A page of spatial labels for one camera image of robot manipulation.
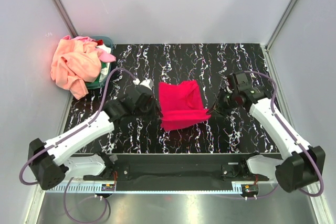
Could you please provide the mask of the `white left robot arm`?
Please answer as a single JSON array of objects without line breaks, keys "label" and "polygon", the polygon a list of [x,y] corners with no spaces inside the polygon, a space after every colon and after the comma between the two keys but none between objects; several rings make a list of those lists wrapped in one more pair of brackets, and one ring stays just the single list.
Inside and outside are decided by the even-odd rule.
[{"label": "white left robot arm", "polygon": [[111,100],[84,122],[45,142],[31,141],[28,151],[29,168],[41,189],[49,190],[64,180],[113,179],[116,165],[102,152],[75,157],[74,153],[98,137],[114,131],[130,118],[142,118],[155,112],[152,89],[138,84],[122,97]]}]

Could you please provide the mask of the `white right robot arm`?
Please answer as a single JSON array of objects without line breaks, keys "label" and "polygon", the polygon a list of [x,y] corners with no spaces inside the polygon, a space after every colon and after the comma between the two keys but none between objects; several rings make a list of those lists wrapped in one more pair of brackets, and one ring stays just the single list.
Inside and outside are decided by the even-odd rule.
[{"label": "white right robot arm", "polygon": [[220,89],[207,113],[226,116],[236,108],[244,108],[271,137],[281,159],[251,154],[238,167],[239,176],[250,180],[263,175],[275,180],[288,193],[299,190],[310,197],[321,196],[324,192],[325,151],[301,137],[276,108],[276,83],[272,83],[274,91],[270,93],[261,86],[253,86],[248,74],[249,71],[241,71],[228,75],[227,86]]}]

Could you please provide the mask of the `magenta red t shirt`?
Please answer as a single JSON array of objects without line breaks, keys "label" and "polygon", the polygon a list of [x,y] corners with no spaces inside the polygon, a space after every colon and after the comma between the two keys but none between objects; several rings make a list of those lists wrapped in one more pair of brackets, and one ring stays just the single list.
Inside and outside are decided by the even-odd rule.
[{"label": "magenta red t shirt", "polygon": [[165,131],[185,129],[211,118],[204,108],[197,81],[180,84],[159,83],[161,127]]}]

